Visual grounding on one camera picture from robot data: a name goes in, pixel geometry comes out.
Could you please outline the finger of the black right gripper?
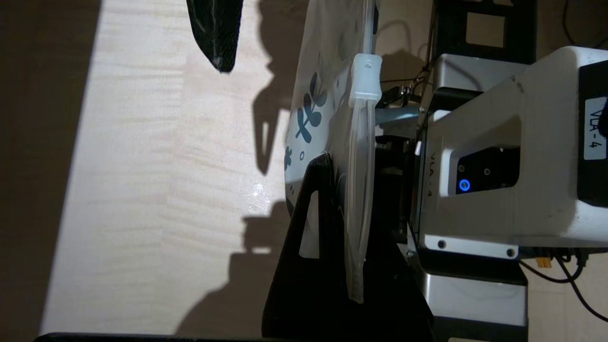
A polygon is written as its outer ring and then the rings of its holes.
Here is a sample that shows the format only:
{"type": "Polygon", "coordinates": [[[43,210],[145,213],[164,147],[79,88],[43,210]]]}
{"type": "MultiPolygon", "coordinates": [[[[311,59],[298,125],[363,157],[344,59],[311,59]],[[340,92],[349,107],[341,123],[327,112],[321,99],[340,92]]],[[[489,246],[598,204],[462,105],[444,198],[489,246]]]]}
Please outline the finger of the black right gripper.
{"type": "Polygon", "coordinates": [[[196,44],[221,73],[235,65],[243,0],[187,0],[196,44]]]}

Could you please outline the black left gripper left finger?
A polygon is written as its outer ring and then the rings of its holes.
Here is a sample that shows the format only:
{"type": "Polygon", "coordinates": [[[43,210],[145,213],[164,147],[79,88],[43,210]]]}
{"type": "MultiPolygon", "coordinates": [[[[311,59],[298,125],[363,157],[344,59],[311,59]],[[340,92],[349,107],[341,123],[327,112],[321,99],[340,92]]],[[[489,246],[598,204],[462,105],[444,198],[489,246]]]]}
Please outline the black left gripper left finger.
{"type": "Polygon", "coordinates": [[[306,168],[269,289],[261,334],[274,339],[339,339],[347,335],[344,222],[336,204],[330,155],[306,168]],[[317,193],[319,257],[299,254],[312,196],[317,193]]]}

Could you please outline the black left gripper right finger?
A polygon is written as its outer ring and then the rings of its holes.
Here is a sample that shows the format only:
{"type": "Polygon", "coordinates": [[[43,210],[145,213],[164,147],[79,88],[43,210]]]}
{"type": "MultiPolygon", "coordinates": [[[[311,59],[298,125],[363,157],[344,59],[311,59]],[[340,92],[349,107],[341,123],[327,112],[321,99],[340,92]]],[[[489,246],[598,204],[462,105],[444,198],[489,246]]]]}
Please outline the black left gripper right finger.
{"type": "Polygon", "coordinates": [[[390,223],[373,212],[363,264],[363,335],[366,339],[432,339],[434,317],[390,223]]]}

